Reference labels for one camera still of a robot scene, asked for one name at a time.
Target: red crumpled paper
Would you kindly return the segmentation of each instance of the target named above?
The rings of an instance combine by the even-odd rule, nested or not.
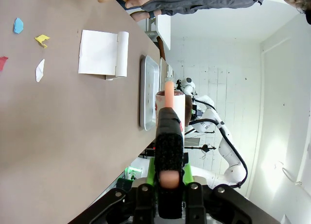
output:
[[[6,62],[6,60],[8,59],[8,57],[0,57],[0,72],[3,70],[4,64]]]

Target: white crumpled paper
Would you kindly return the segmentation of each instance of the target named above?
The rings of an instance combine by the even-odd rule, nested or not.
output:
[[[41,78],[43,77],[44,61],[45,59],[41,60],[40,64],[35,70],[35,79],[37,82],[40,82]]]

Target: white canister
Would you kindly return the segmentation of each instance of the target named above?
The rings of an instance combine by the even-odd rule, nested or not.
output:
[[[165,107],[164,91],[160,91],[155,96],[155,120],[158,123],[159,111]],[[174,90],[174,111],[177,114],[181,124],[180,130],[185,139],[185,94],[179,90]]]

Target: metal tray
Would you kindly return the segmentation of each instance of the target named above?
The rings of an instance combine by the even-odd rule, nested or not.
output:
[[[140,125],[146,131],[156,125],[156,93],[159,91],[159,65],[146,56],[140,64]]]

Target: yellow crumpled paper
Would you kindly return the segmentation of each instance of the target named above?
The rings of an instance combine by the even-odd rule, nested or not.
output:
[[[44,48],[47,48],[48,46],[45,45],[45,44],[43,44],[42,42],[43,42],[44,40],[48,40],[49,38],[50,38],[50,37],[47,37],[46,35],[42,34],[42,35],[36,37],[35,40],[37,40]]]

